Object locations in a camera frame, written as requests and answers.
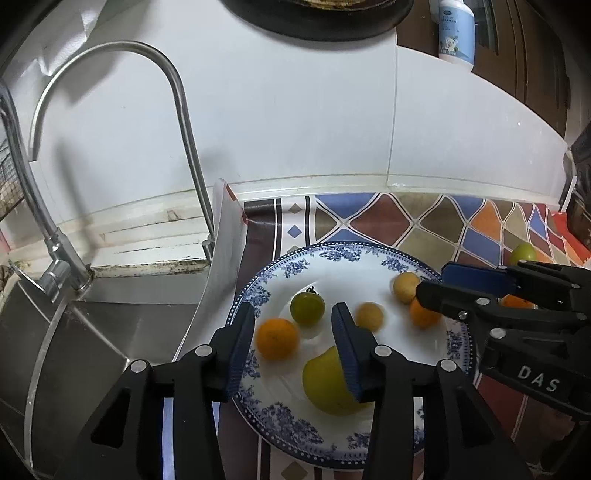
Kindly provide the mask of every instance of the wooden cabinet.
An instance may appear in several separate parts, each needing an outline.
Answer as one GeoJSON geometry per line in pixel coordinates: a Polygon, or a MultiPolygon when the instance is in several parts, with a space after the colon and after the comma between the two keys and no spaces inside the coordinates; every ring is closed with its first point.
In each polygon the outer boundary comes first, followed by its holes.
{"type": "MultiPolygon", "coordinates": [[[[525,103],[560,135],[569,96],[562,43],[525,0],[465,0],[474,12],[472,72],[525,103]]],[[[437,56],[439,25],[428,0],[415,0],[397,27],[398,44],[437,56]]]]}

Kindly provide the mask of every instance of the stainless steel faucet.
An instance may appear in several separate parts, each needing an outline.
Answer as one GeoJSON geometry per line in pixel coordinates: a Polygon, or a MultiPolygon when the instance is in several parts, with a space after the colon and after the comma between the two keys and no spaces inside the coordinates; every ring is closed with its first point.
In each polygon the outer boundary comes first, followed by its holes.
{"type": "MultiPolygon", "coordinates": [[[[202,245],[207,259],[211,262],[215,245],[213,212],[209,197],[207,196],[207,189],[203,179],[199,157],[197,156],[197,147],[195,146],[193,130],[191,129],[191,122],[189,120],[189,108],[187,106],[183,82],[172,62],[154,47],[136,41],[108,42],[89,48],[62,65],[43,90],[41,98],[39,98],[37,103],[33,115],[33,121],[31,123],[29,147],[31,156],[30,161],[35,161],[37,159],[41,142],[41,123],[47,109],[48,100],[50,99],[51,93],[57,82],[64,74],[83,59],[95,53],[105,51],[130,51],[138,53],[152,60],[166,75],[173,91],[178,124],[180,126],[185,154],[193,178],[193,184],[195,185],[197,197],[199,198],[207,229],[209,230],[209,236],[202,245]]],[[[56,226],[47,210],[47,206],[41,197],[33,172],[31,171],[31,166],[29,165],[29,159],[27,158],[27,153],[22,141],[22,133],[12,96],[7,86],[1,81],[0,116],[4,123],[4,128],[8,137],[8,145],[11,150],[18,179],[22,185],[25,200],[31,209],[33,218],[43,233],[47,249],[52,259],[51,265],[38,281],[30,279],[29,276],[14,264],[11,263],[11,266],[23,279],[33,283],[37,288],[46,293],[52,301],[55,301],[66,280],[70,281],[70,284],[75,290],[84,290],[90,284],[92,279],[91,273],[72,247],[67,236],[65,236],[65,234],[56,226]]]]}

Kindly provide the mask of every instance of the white wall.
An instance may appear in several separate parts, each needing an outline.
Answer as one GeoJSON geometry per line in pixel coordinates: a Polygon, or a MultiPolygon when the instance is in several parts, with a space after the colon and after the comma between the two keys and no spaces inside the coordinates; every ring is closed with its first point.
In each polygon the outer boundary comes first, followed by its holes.
{"type": "MultiPolygon", "coordinates": [[[[560,195],[566,144],[554,130],[480,77],[397,47],[394,33],[305,42],[255,28],[219,0],[144,0],[99,19],[86,46],[120,39],[176,65],[208,185],[223,177],[249,197],[388,186],[560,195]]],[[[28,141],[47,78],[35,65],[18,71],[8,81],[28,141]]],[[[164,75],[130,53],[80,65],[50,103],[33,169],[58,223],[98,211],[121,222],[136,214],[125,204],[158,196],[165,208],[193,185],[164,75]]],[[[15,215],[0,224],[13,247],[31,235],[30,222],[18,231],[26,212],[15,215]]]]}

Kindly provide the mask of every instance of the stainless steel sink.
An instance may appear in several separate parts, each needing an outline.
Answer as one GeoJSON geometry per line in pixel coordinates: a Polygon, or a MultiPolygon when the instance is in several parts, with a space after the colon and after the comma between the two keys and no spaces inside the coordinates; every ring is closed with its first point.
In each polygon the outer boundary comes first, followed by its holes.
{"type": "Polygon", "coordinates": [[[0,312],[0,426],[39,477],[55,473],[131,361],[173,359],[206,279],[99,278],[83,300],[59,305],[14,286],[0,312]]]}

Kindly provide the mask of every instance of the bottle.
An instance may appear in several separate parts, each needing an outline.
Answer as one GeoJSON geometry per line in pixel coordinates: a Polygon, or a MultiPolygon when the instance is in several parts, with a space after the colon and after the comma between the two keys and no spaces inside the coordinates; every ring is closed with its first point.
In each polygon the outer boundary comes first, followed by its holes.
{"type": "Polygon", "coordinates": [[[474,13],[463,0],[441,0],[439,3],[439,58],[474,68],[474,13]]]}

